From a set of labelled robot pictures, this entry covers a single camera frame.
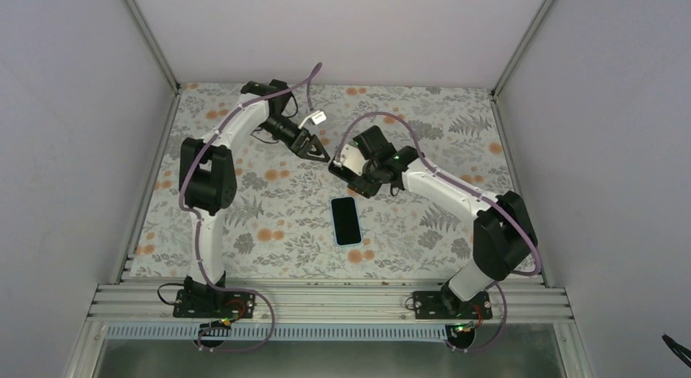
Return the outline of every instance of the table surface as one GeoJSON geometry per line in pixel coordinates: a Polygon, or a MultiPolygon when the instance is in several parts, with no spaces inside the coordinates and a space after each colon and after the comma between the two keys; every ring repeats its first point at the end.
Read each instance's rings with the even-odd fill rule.
{"type": "MultiPolygon", "coordinates": [[[[132,265],[132,276],[184,276],[191,259],[191,219],[178,208],[180,144],[212,129],[242,84],[191,83],[183,89],[132,265]]],[[[304,89],[296,92],[305,116],[304,89]]],[[[365,112],[391,112],[420,136],[428,158],[482,189],[512,189],[487,90],[403,86],[313,86],[314,106],[328,120],[317,127],[330,156],[346,127],[365,112]]],[[[411,144],[402,125],[387,117],[362,121],[353,135],[378,125],[396,148],[411,144]]],[[[260,138],[271,139],[266,132],[260,138]]],[[[232,278],[444,279],[471,257],[470,221],[424,197],[380,190],[365,199],[327,171],[301,160],[282,143],[250,138],[234,152],[238,191],[226,219],[223,261],[232,278]],[[353,196],[363,242],[334,240],[330,200],[353,196]]],[[[530,257],[519,269],[532,267],[530,257]]]]}

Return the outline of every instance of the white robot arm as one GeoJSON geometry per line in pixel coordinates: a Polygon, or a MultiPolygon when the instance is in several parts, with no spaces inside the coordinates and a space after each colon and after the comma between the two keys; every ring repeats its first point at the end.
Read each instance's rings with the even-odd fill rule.
{"type": "Polygon", "coordinates": [[[329,165],[329,171],[348,182],[348,188],[365,197],[374,196],[382,184],[426,197],[458,218],[473,222],[473,259],[442,286],[442,301],[450,316],[457,315],[479,292],[506,278],[529,254],[530,249],[516,230],[484,200],[494,201],[514,218],[537,245],[535,231],[521,197],[479,188],[458,178],[440,178],[439,167],[419,158],[406,146],[396,151],[374,125],[345,145],[329,165]]]}
{"type": "MultiPolygon", "coordinates": [[[[240,106],[258,96],[272,94],[287,88],[288,85],[285,82],[277,80],[272,81],[269,85],[250,82],[243,87],[238,105],[240,106]]],[[[196,168],[185,191],[185,204],[194,208],[201,215],[201,229],[198,236],[200,258],[206,274],[215,284],[223,282],[225,279],[221,257],[222,234],[226,212],[235,198],[237,189],[232,153],[236,152],[248,140],[257,127],[261,127],[270,132],[274,138],[285,143],[297,156],[307,160],[329,161],[328,154],[319,138],[302,127],[307,119],[318,123],[326,120],[326,116],[321,111],[312,112],[302,124],[295,124],[289,118],[282,116],[291,97],[293,96],[287,93],[280,97],[253,103],[242,109],[225,127],[218,126],[201,138],[187,138],[181,146],[180,183],[182,186],[182,181],[200,149],[215,134],[220,134],[201,160],[201,164],[206,164],[206,166],[196,168]]],[[[191,213],[191,217],[192,225],[195,227],[196,214],[191,213]]],[[[197,284],[206,284],[197,265],[193,247],[191,248],[191,265],[188,278],[197,284]]]]}

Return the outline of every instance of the metal bracket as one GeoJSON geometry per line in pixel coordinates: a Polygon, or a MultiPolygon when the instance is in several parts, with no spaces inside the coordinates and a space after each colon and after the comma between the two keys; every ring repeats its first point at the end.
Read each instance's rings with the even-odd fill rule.
{"type": "Polygon", "coordinates": [[[442,301],[441,291],[415,291],[412,294],[415,319],[478,319],[474,305],[480,308],[482,319],[492,318],[492,305],[487,292],[479,292],[464,307],[452,314],[442,301]]]}
{"type": "Polygon", "coordinates": [[[176,319],[224,319],[238,316],[241,319],[251,319],[254,312],[254,295],[248,292],[228,293],[222,303],[214,308],[209,308],[209,302],[186,292],[184,289],[178,291],[176,305],[173,309],[173,317],[176,319]],[[246,306],[242,316],[239,307],[242,301],[246,306]]]}

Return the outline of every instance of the white wall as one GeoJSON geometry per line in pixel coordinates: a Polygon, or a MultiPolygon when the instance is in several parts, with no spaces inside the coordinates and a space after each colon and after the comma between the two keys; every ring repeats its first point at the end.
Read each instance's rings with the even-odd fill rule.
{"type": "Polygon", "coordinates": [[[598,376],[687,376],[691,0],[558,0],[500,111],[598,376]]]}
{"type": "Polygon", "coordinates": [[[137,0],[180,81],[492,88],[542,0],[137,0]]]}
{"type": "Polygon", "coordinates": [[[120,0],[0,0],[0,366],[61,376],[172,92],[120,0]]]}

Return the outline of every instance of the cable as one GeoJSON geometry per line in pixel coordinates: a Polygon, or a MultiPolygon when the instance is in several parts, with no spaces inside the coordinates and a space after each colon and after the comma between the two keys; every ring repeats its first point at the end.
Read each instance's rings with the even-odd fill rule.
{"type": "Polygon", "coordinates": [[[163,296],[161,295],[161,289],[166,286],[179,286],[184,288],[185,285],[182,283],[163,283],[162,285],[158,286],[158,289],[156,290],[156,294],[158,294],[158,299],[160,299],[161,302],[165,303],[168,306],[175,306],[175,302],[168,302],[167,300],[163,299],[163,296]]]}
{"type": "Polygon", "coordinates": [[[283,117],[287,117],[288,119],[297,116],[297,113],[300,111],[300,107],[297,106],[297,100],[295,99],[295,95],[294,95],[294,94],[291,94],[291,95],[290,95],[290,98],[293,99],[293,103],[295,104],[295,113],[292,114],[292,115],[290,115],[290,116],[283,116],[283,115],[281,115],[281,116],[283,116],[283,117]]]}
{"type": "MultiPolygon", "coordinates": [[[[362,116],[358,117],[357,119],[355,119],[352,123],[350,123],[350,125],[348,126],[348,129],[345,130],[345,133],[343,134],[343,138],[341,138],[341,143],[338,144],[338,148],[337,148],[337,150],[336,150],[336,155],[333,157],[333,159],[337,160],[337,159],[339,159],[339,157],[341,156],[341,149],[342,149],[343,146],[346,144],[346,140],[347,140],[347,138],[348,138],[348,134],[349,134],[350,131],[355,127],[355,125],[358,124],[358,123],[359,123],[360,121],[362,121],[363,119],[368,118],[368,117],[372,117],[372,116],[387,116],[387,117],[391,117],[391,118],[397,120],[398,122],[400,122],[401,124],[403,124],[403,126],[406,127],[406,129],[408,130],[408,132],[409,132],[410,135],[411,135],[412,142],[415,144],[415,149],[417,150],[417,156],[418,156],[418,157],[420,158],[420,160],[422,161],[422,164],[423,164],[427,169],[430,169],[430,170],[437,170],[437,168],[435,168],[435,167],[425,158],[425,154],[423,154],[422,150],[420,149],[420,142],[419,142],[419,140],[418,140],[417,133],[416,133],[415,130],[410,126],[410,124],[408,124],[408,123],[407,123],[404,119],[402,119],[401,117],[398,117],[398,116],[394,115],[393,113],[388,113],[388,112],[367,112],[367,113],[363,114],[362,116]]],[[[513,226],[513,228],[514,228],[514,229],[516,230],[516,232],[521,236],[521,238],[523,238],[523,240],[524,240],[524,241],[526,242],[526,244],[528,245],[528,248],[530,249],[530,253],[531,253],[532,256],[533,256],[533,259],[535,260],[535,268],[534,268],[532,271],[528,271],[528,272],[525,272],[525,271],[522,271],[522,270],[512,270],[511,273],[517,274],[517,275],[523,275],[523,276],[533,276],[533,275],[537,275],[537,274],[540,272],[540,270],[542,269],[542,260],[540,260],[540,256],[539,256],[539,254],[538,254],[538,249],[535,247],[535,244],[533,244],[533,241],[530,239],[530,237],[528,236],[528,234],[526,233],[526,231],[523,230],[523,228],[521,227],[521,225],[519,225],[518,222],[516,222],[516,220],[513,219],[513,218],[511,217],[511,215],[509,215],[509,214],[506,212],[506,210],[504,210],[503,208],[501,208],[501,206],[498,205],[496,202],[494,202],[494,201],[492,201],[491,199],[485,197],[485,196],[482,194],[481,191],[475,191],[475,190],[473,190],[473,189],[471,189],[471,188],[468,188],[468,187],[464,186],[463,184],[457,182],[455,179],[450,178],[449,176],[447,176],[445,173],[443,173],[443,172],[441,172],[441,171],[438,171],[438,172],[437,172],[437,176],[438,176],[440,179],[442,179],[442,180],[444,180],[444,181],[450,183],[451,185],[453,185],[453,186],[455,186],[455,187],[458,187],[458,188],[460,188],[460,189],[463,190],[463,191],[468,192],[471,196],[476,197],[478,200],[484,201],[485,203],[489,204],[489,205],[490,205],[493,209],[495,209],[502,217],[504,217],[504,219],[506,219],[506,221],[507,221],[508,223],[510,223],[511,226],[513,226]]]]}
{"type": "Polygon", "coordinates": [[[412,296],[408,297],[406,301],[403,303],[403,307],[405,307],[408,310],[415,311],[415,306],[413,307],[408,307],[408,301],[412,299],[412,296]]]}
{"type": "MultiPolygon", "coordinates": [[[[507,317],[507,312],[506,312],[506,296],[504,295],[504,290],[501,289],[498,283],[492,284],[494,287],[497,287],[497,290],[499,290],[499,294],[501,295],[501,303],[504,305],[504,316],[501,318],[501,323],[499,324],[499,330],[497,330],[497,333],[492,337],[485,345],[482,345],[477,348],[472,348],[472,349],[462,349],[461,351],[464,354],[475,354],[477,352],[482,352],[485,349],[489,348],[491,345],[493,345],[504,333],[504,329],[506,328],[506,317],[507,317]]],[[[447,347],[451,348],[451,352],[455,352],[457,350],[456,346],[453,345],[452,343],[449,342],[449,340],[445,340],[444,344],[447,345],[447,347]]]]}
{"type": "Polygon", "coordinates": [[[255,133],[257,133],[257,132],[259,132],[259,131],[261,131],[261,130],[262,130],[261,128],[260,128],[260,129],[257,129],[257,130],[254,130],[254,131],[252,131],[252,133],[251,133],[249,136],[255,138],[255,139],[258,140],[259,142],[266,143],[266,144],[277,144],[277,143],[279,142],[278,139],[274,139],[273,142],[269,142],[268,140],[264,140],[264,139],[262,139],[262,138],[259,138],[257,135],[255,135],[255,133]]]}
{"type": "MultiPolygon", "coordinates": [[[[206,274],[206,270],[204,269],[204,264],[202,263],[201,260],[201,252],[200,252],[200,234],[201,234],[201,213],[197,211],[194,208],[187,207],[185,205],[185,192],[187,191],[187,187],[190,184],[190,180],[192,178],[192,175],[194,174],[194,171],[196,170],[197,166],[199,166],[199,163],[201,161],[201,158],[204,156],[204,154],[209,150],[213,142],[218,139],[218,136],[223,132],[223,130],[226,128],[226,125],[232,120],[232,118],[238,114],[240,110],[243,108],[246,108],[254,103],[259,103],[261,101],[267,100],[267,99],[272,99],[274,97],[278,97],[279,95],[284,95],[287,94],[301,86],[304,86],[307,84],[307,104],[310,107],[310,110],[312,109],[312,99],[310,96],[310,84],[312,82],[312,79],[317,75],[319,70],[322,68],[321,62],[317,63],[314,68],[312,68],[312,72],[310,75],[301,81],[300,83],[289,87],[288,89],[284,89],[281,91],[277,91],[273,94],[267,94],[263,95],[262,97],[257,97],[255,99],[250,99],[249,101],[242,103],[238,108],[233,110],[218,126],[218,130],[216,131],[217,133],[212,135],[212,137],[209,139],[207,143],[204,144],[204,146],[201,148],[201,150],[197,153],[195,159],[192,161],[190,165],[190,169],[187,171],[187,174],[185,175],[185,178],[183,180],[183,184],[180,187],[180,193],[178,196],[178,205],[180,209],[186,213],[193,213],[196,218],[196,224],[195,224],[195,235],[194,235],[194,250],[195,250],[195,259],[197,262],[197,265],[199,266],[200,273],[202,277],[204,278],[204,281],[211,287],[212,289],[220,292],[246,292],[253,294],[254,296],[262,299],[264,303],[266,303],[266,307],[269,308],[269,311],[271,312],[271,328],[269,329],[269,333],[266,335],[266,338],[264,340],[259,341],[255,345],[251,345],[247,348],[243,349],[219,349],[218,352],[230,352],[230,353],[239,353],[239,352],[247,352],[247,351],[252,351],[255,350],[263,345],[265,345],[269,339],[274,335],[274,330],[276,328],[276,315],[274,312],[274,308],[269,302],[266,297],[264,297],[263,294],[261,294],[257,290],[251,290],[248,288],[224,288],[224,287],[219,287],[213,281],[209,278],[209,276],[206,274]]],[[[197,345],[199,346],[200,349],[205,349],[205,350],[212,350],[212,348],[206,347],[201,344],[201,337],[205,334],[204,331],[200,332],[199,338],[197,339],[197,345]]]]}
{"type": "Polygon", "coordinates": [[[226,306],[229,306],[231,303],[233,305],[235,305],[235,307],[239,306],[239,308],[238,308],[238,319],[241,319],[242,316],[244,315],[244,312],[247,310],[247,305],[239,299],[233,299],[233,300],[226,302],[226,306]]]}
{"type": "Polygon", "coordinates": [[[480,309],[480,306],[473,305],[473,309],[475,310],[475,313],[478,313],[478,325],[475,327],[477,329],[482,326],[482,323],[485,321],[485,319],[482,318],[482,310],[480,309]]]}

